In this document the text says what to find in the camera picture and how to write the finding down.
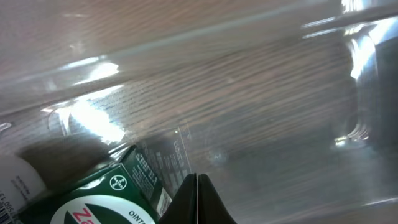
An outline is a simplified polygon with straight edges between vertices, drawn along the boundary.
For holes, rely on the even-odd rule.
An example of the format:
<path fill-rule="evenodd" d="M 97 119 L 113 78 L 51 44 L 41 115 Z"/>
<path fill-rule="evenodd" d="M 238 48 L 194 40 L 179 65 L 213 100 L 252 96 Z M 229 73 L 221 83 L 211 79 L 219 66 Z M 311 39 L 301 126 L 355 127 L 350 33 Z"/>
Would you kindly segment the green Zam-Buk ointment box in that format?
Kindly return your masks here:
<path fill-rule="evenodd" d="M 153 224 L 172 199 L 137 146 L 75 185 L 29 205 L 22 223 Z"/>

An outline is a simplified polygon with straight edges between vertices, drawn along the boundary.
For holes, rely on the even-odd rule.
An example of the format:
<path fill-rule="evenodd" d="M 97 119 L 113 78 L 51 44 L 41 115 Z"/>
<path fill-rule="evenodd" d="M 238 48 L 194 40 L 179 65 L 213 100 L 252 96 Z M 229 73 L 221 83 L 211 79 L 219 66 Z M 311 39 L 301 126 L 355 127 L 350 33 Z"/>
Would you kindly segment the small clear white bottle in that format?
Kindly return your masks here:
<path fill-rule="evenodd" d="M 16 156 L 1 156 L 1 224 L 21 223 L 20 210 L 46 190 L 28 162 Z"/>

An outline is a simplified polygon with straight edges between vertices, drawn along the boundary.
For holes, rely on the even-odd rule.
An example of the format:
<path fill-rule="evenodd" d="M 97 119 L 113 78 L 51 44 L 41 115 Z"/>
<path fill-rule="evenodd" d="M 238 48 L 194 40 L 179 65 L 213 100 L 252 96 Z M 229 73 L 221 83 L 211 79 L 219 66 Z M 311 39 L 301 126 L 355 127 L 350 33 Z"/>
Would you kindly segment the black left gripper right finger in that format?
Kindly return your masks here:
<path fill-rule="evenodd" d="M 198 176 L 197 196 L 197 218 L 199 224 L 236 224 L 206 174 Z"/>

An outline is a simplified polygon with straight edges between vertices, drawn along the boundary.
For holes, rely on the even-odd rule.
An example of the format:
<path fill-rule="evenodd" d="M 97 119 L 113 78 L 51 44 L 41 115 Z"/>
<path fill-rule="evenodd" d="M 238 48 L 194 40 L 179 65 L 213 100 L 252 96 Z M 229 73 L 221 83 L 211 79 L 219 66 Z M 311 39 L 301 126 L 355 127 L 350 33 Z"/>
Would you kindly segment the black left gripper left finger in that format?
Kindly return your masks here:
<path fill-rule="evenodd" d="M 197 175 L 188 174 L 159 224 L 197 223 Z"/>

